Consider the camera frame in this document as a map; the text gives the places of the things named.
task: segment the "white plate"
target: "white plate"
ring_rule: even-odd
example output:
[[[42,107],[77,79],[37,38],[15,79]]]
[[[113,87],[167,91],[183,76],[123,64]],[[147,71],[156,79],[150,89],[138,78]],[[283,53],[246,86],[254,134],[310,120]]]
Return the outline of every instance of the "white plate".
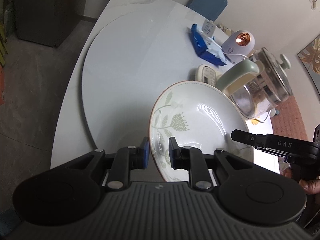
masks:
[[[187,171],[171,168],[171,136],[179,146],[197,147],[204,154],[222,147],[253,162],[253,148],[231,139],[234,129],[249,131],[236,106],[221,91],[196,81],[167,88],[156,101],[149,123],[151,152],[165,181],[188,181]]]

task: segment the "gray cabinet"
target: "gray cabinet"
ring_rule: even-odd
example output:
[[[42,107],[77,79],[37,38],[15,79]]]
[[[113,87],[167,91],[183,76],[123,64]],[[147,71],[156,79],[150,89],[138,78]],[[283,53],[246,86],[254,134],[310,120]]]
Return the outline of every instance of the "gray cabinet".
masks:
[[[80,20],[81,1],[14,0],[18,38],[59,46]]]

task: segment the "human hand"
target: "human hand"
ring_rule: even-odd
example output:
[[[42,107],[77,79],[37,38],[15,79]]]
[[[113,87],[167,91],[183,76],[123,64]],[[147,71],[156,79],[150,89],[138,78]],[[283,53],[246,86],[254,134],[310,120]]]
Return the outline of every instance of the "human hand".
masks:
[[[286,168],[282,171],[282,175],[291,179],[292,171],[290,168]],[[299,185],[304,189],[306,194],[313,195],[320,193],[320,179],[305,181],[301,179]]]

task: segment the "chair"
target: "chair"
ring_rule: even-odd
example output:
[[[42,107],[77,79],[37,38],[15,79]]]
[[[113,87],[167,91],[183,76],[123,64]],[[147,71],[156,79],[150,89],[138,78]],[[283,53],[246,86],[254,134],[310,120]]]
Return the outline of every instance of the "chair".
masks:
[[[189,0],[187,7],[206,19],[215,21],[227,5],[227,0]]]

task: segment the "teapot handle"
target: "teapot handle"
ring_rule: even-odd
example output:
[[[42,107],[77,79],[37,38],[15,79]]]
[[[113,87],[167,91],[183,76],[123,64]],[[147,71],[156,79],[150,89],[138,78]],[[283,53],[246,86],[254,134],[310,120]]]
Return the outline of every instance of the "teapot handle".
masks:
[[[260,68],[254,62],[245,59],[225,72],[215,85],[226,96],[232,95],[260,74]]]
[[[285,54],[280,54],[280,59],[283,61],[281,64],[282,69],[290,69],[291,68],[291,63],[288,60],[288,58],[285,56]]]

